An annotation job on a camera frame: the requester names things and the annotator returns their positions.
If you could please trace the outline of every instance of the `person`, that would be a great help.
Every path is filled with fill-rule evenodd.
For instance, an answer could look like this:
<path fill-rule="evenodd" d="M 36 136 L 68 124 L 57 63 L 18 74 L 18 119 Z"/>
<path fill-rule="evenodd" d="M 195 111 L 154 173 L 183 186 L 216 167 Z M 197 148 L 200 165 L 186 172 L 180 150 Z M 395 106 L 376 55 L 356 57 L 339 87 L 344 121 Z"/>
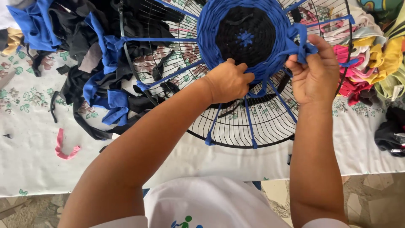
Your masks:
<path fill-rule="evenodd" d="M 308 64 L 298 63 L 297 55 L 286 61 L 300 104 L 290 166 L 291 219 L 295 228 L 347 228 L 332 140 L 339 65 L 325 40 L 316 35 L 308 40 L 319 50 L 307 56 Z M 244 73 L 246 64 L 234 63 L 228 59 L 219 64 L 105 148 L 71 193 L 58 227 L 288 228 L 261 191 L 225 177 L 175 179 L 152 188 L 143 198 L 142 186 L 194 120 L 212 103 L 247 94 L 254 75 Z"/>

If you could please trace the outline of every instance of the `hand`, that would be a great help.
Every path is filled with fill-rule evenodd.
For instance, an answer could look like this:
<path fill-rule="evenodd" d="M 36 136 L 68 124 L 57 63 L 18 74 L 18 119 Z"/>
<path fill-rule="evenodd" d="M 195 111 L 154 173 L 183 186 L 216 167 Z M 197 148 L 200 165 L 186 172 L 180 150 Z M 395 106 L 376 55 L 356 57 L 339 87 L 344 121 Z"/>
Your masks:
<path fill-rule="evenodd" d="M 308 40 L 318 48 L 317 54 L 307 56 L 308 64 L 297 62 L 291 55 L 286 66 L 291 69 L 292 91 L 300 105 L 315 104 L 331 108 L 339 80 L 339 64 L 333 48 L 317 35 L 308 35 Z"/>
<path fill-rule="evenodd" d="M 212 103 L 226 103 L 245 96 L 249 83 L 254 80 L 253 73 L 244 73 L 246 69 L 246 63 L 235 66 L 235 60 L 229 58 L 202 77 L 200 80 L 210 88 Z"/>

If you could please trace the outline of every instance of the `white t-shirt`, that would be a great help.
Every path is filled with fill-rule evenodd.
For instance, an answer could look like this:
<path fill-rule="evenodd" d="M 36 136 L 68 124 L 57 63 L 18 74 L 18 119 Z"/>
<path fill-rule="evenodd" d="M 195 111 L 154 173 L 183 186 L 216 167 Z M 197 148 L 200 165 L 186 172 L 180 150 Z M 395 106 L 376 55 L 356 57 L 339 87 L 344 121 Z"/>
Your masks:
<path fill-rule="evenodd" d="M 290 228 L 264 194 L 229 178 L 190 177 L 163 183 L 144 197 L 145 216 L 132 216 L 93 228 Z M 316 219 L 303 228 L 348 228 L 335 219 Z"/>

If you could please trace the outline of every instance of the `floral tablecloth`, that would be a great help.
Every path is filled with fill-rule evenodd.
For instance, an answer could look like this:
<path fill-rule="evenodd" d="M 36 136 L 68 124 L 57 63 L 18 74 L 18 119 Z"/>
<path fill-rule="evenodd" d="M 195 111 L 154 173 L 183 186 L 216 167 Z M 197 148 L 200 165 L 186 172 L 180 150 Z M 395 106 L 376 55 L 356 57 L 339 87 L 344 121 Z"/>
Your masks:
<path fill-rule="evenodd" d="M 35 77 L 32 62 L 24 51 L 0 56 L 0 77 L 16 71 L 14 78 L 0 90 L 0 196 L 67 193 L 73 190 L 83 171 L 111 140 L 96 141 L 76 123 L 72 106 L 56 99 L 55 124 L 49 112 L 54 91 L 60 90 L 66 75 L 56 68 L 73 66 L 68 52 L 46 57 L 40 66 L 42 77 Z M 338 97 L 333 104 L 334 143 L 342 175 L 404 172 L 405 160 L 380 152 L 374 144 L 374 132 L 384 121 L 389 105 L 405 108 L 405 99 L 373 110 L 362 103 L 349 107 L 347 99 Z M 107 113 L 84 104 L 80 113 L 87 122 L 100 129 Z M 55 155 L 58 129 L 64 129 L 62 151 L 82 149 L 71 160 Z M 288 154 L 292 141 L 257 150 L 206 146 L 186 133 L 168 159 L 144 187 L 184 176 L 223 175 L 243 181 L 287 179 Z"/>

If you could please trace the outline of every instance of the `logo on shirt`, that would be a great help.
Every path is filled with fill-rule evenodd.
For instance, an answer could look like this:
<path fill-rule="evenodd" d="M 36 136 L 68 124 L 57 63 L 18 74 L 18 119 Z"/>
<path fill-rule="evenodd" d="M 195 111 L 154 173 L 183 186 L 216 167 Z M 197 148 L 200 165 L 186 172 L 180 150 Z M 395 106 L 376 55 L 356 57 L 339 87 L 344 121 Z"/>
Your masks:
<path fill-rule="evenodd" d="M 177 224 L 177 220 L 175 220 L 170 227 L 175 228 L 176 226 L 180 226 L 179 228 L 189 228 L 188 223 L 191 222 L 192 219 L 193 218 L 191 216 L 187 215 L 185 217 L 185 219 L 184 219 L 185 222 Z M 203 228 L 203 226 L 202 225 L 197 225 L 196 228 Z"/>

